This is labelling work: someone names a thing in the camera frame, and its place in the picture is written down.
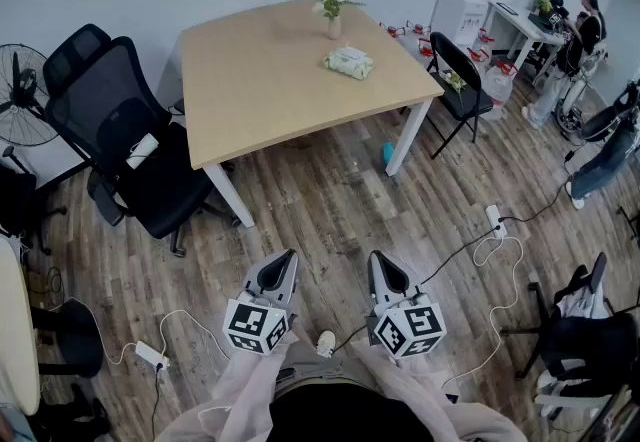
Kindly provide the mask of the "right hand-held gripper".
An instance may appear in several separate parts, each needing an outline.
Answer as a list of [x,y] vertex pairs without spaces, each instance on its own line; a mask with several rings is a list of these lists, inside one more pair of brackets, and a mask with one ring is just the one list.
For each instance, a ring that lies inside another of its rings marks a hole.
[[369,255],[369,292],[374,307],[366,318],[369,344],[381,345],[393,359],[432,351],[446,336],[438,303],[420,288],[417,273],[379,250]]

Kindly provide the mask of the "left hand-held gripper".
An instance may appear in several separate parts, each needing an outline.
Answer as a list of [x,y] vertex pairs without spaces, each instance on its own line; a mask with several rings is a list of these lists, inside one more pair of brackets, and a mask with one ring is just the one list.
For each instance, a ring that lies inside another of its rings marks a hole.
[[[290,331],[298,263],[297,252],[290,249],[269,254],[249,268],[245,289],[228,301],[225,313],[223,333],[232,347],[267,356]],[[279,293],[279,301],[254,293]]]

